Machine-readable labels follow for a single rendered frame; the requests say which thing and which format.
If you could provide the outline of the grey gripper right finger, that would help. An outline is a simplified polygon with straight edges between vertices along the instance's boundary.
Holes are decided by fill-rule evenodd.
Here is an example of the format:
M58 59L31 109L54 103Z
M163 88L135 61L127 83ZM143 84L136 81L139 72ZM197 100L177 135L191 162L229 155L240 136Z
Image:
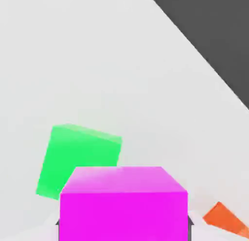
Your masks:
M189 210L188 216L193 223L191 227L192 241L233 241L233 238L224 231L206 224L194 211Z

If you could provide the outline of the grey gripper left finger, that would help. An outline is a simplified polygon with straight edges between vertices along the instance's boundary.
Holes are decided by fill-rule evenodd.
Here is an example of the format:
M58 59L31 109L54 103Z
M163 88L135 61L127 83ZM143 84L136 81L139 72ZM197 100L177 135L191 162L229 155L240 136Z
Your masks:
M23 241L59 241L59 211L52 213L43 225L25 232Z

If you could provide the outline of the small magenta cube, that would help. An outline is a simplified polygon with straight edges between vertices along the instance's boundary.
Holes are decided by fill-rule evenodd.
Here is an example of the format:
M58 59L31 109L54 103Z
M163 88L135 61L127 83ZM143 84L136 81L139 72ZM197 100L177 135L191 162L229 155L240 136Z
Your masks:
M59 241L188 241L188 193L162 167L77 167Z

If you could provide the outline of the small orange cube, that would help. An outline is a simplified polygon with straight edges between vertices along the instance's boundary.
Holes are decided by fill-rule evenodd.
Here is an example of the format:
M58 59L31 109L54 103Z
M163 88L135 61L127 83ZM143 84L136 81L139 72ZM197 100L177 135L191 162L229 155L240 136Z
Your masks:
M204 216L203 220L215 227L249 239L249 227L238 219L225 205L217 202Z

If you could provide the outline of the small green cube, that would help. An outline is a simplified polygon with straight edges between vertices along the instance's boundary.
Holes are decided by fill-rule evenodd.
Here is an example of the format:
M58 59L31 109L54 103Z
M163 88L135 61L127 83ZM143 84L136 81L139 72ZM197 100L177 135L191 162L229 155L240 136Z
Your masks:
M74 124L52 127L36 194L58 200L75 167L116 166L120 136Z

